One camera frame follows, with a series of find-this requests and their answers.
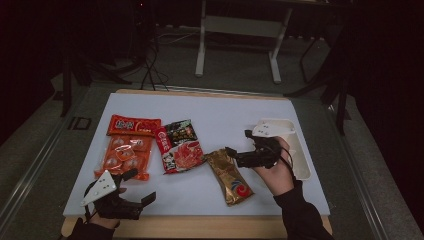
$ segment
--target gold snack bag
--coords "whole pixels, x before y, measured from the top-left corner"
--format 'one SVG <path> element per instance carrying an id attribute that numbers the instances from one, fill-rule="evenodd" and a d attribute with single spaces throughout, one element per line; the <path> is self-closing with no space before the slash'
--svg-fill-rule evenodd
<path id="1" fill-rule="evenodd" d="M 253 195 L 252 189 L 247 185 L 234 160 L 227 155 L 225 149 L 205 154 L 203 158 L 215 173 L 228 206 L 241 203 Z"/>

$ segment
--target dark background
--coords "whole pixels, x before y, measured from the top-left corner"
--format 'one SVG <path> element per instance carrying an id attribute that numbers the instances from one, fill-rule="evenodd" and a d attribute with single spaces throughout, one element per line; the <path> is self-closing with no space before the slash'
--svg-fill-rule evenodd
<path id="1" fill-rule="evenodd" d="M 72 14 L 75 5 L 65 3 L 52 0 L 0 2 L 0 103 L 3 112 L 0 144 L 54 94 L 50 79 L 62 72 L 63 19 L 64 16 L 78 16 L 75 12 Z M 423 4 L 404 0 L 360 1 L 358 5 L 364 8 L 346 22 L 334 46 L 337 52 L 331 54 L 333 61 L 327 67 L 337 71 L 345 67 L 340 66 L 342 62 L 347 62 L 352 69 L 349 94 L 356 98 L 362 117 L 423 230 L 421 202 L 424 193 L 419 187 L 424 183 L 421 151 L 424 146 L 421 118 L 424 109 L 421 88 L 424 81 Z M 200 1 L 159 0 L 154 7 L 160 26 L 199 25 Z M 264 18 L 278 17 L 275 11 L 279 9 L 274 9 L 271 15 L 269 9 L 257 9 L 255 14 L 259 18 L 261 14 Z M 239 8 L 239 11 L 237 14 L 241 15 L 252 13 L 251 8 Z M 302 18 L 314 12 L 305 10 L 295 16 Z M 104 28 L 96 27 L 99 23 L 95 11 L 90 17 L 91 21 L 80 26 L 98 30 L 91 33 L 104 34 Z M 290 22 L 292 35 L 298 34 L 295 29 L 298 24 Z M 307 32 L 309 36 L 315 34 L 313 30 Z M 93 54 L 100 60 L 113 60 L 113 54 L 110 55 L 113 47 L 100 39 L 105 38 L 94 37 L 98 49 Z"/>

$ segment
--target black sleeve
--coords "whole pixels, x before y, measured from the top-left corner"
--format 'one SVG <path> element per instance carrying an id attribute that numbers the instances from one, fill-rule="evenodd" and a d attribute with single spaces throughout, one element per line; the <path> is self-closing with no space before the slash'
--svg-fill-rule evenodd
<path id="1" fill-rule="evenodd" d="M 288 240 L 334 239 L 324 228 L 321 215 L 315 206 L 305 201 L 302 181 L 294 181 L 292 190 L 274 196 L 274 199 L 282 208 Z"/>
<path id="2" fill-rule="evenodd" d="M 108 229 L 97 224 L 84 224 L 82 218 L 78 218 L 72 234 L 67 240 L 112 240 L 115 229 Z"/>

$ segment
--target white tabletop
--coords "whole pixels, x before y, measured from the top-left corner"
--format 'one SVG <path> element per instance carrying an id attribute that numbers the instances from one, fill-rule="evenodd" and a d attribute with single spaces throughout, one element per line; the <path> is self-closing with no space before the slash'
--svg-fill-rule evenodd
<path id="1" fill-rule="evenodd" d="M 253 129 L 262 118 L 289 119 L 296 130 L 311 176 L 304 181 L 305 199 L 321 215 L 330 215 L 327 201 L 309 154 L 295 109 L 287 99 L 243 99 L 204 96 L 112 93 L 109 97 L 81 171 L 64 210 L 64 216 L 84 214 L 80 206 L 87 186 L 95 180 L 93 170 L 102 160 L 109 137 L 112 114 L 138 118 L 160 118 L 162 124 L 191 119 L 204 153 L 231 147 L 252 151 L 253 141 L 244 130 Z M 185 173 L 164 175 L 160 152 L 153 144 L 148 181 L 129 180 L 121 186 L 128 190 L 121 197 L 132 202 L 156 191 L 157 199 L 142 215 L 281 215 L 271 193 L 251 169 L 239 171 L 255 193 L 239 205 L 228 207 L 210 166 L 205 163 Z"/>

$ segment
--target snack package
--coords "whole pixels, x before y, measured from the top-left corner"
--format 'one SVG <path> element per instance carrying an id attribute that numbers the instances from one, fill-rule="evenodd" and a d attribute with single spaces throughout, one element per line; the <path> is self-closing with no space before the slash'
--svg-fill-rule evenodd
<path id="1" fill-rule="evenodd" d="M 190 119 L 158 128 L 155 139 L 166 174 L 185 172 L 205 162 Z"/>
<path id="2" fill-rule="evenodd" d="M 154 131 L 161 125 L 160 119 L 128 118 L 112 115 L 107 135 L 110 136 L 105 155 L 94 170 L 96 178 L 105 170 L 122 174 L 137 168 L 134 179 L 147 181 Z"/>
<path id="3" fill-rule="evenodd" d="M 225 149 L 205 154 L 203 158 L 217 177 L 228 206 L 239 204 L 254 194 Z"/>

